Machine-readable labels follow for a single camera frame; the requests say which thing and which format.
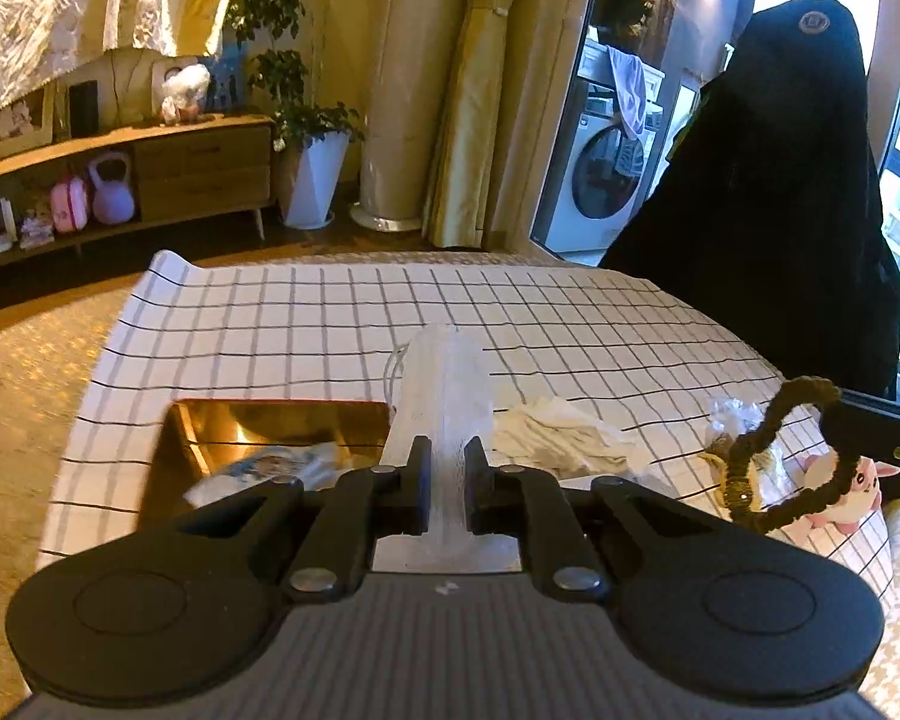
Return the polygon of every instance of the white towel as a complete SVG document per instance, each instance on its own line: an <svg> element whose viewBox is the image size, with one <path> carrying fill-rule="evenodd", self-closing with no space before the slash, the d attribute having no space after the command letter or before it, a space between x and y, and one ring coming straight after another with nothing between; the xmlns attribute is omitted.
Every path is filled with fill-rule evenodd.
<svg viewBox="0 0 900 720"><path fill-rule="evenodd" d="M560 398L543 398L494 416L491 461L539 467L565 478L641 474L653 457L639 436L628 436Z"/></svg>
<svg viewBox="0 0 900 720"><path fill-rule="evenodd" d="M643 77L643 62L639 56L606 46L617 92L617 108L628 138L643 134L647 116L647 82Z"/></svg>

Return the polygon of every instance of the cabinet leg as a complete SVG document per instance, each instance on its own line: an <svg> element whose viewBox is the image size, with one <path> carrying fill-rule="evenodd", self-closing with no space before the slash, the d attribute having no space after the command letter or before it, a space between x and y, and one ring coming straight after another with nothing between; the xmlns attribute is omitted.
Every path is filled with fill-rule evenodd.
<svg viewBox="0 0 900 720"><path fill-rule="evenodd" d="M259 208L253 209L253 219L257 223L257 235L260 236L260 240L266 240L264 236L264 215L260 213Z"/></svg>

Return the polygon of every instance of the pink stuffed toy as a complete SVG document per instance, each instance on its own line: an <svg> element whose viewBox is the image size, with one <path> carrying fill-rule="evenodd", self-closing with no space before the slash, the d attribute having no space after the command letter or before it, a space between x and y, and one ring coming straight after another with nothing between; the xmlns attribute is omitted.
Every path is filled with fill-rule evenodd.
<svg viewBox="0 0 900 720"><path fill-rule="evenodd" d="M833 478L833 472L837 469L837 454L830 451L826 455L811 455L797 460L797 463L804 469L804 488L816 490ZM844 536L856 533L860 529L860 520L880 508L883 496L880 493L879 477L899 473L897 466L860 458L850 492L833 506L828 506L818 514L807 514L805 519L809 521L811 528L823 528L827 522L832 522Z"/></svg>

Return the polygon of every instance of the washing machine door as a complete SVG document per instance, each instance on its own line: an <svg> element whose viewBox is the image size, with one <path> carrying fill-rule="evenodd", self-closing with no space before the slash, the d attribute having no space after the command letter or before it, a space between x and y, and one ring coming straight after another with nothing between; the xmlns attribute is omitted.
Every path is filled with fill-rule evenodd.
<svg viewBox="0 0 900 720"><path fill-rule="evenodd" d="M634 196L646 158L643 143L619 124L594 135L573 166L573 200L588 218L618 214Z"/></svg>

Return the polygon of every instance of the wooden sideboard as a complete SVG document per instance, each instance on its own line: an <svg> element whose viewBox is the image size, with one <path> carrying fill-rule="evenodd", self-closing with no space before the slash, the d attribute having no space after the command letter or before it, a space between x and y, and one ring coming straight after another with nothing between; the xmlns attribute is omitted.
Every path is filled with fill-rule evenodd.
<svg viewBox="0 0 900 720"><path fill-rule="evenodd" d="M0 254L0 266L133 230L234 211L252 211L262 240L260 210L274 202L271 143L269 117L211 114L198 124L121 127L2 159L0 178L55 161L72 167L73 162L89 162L97 152L123 151L130 155L137 213L127 223L112 226L91 220L79 232L57 234L43 247L13 247Z"/></svg>

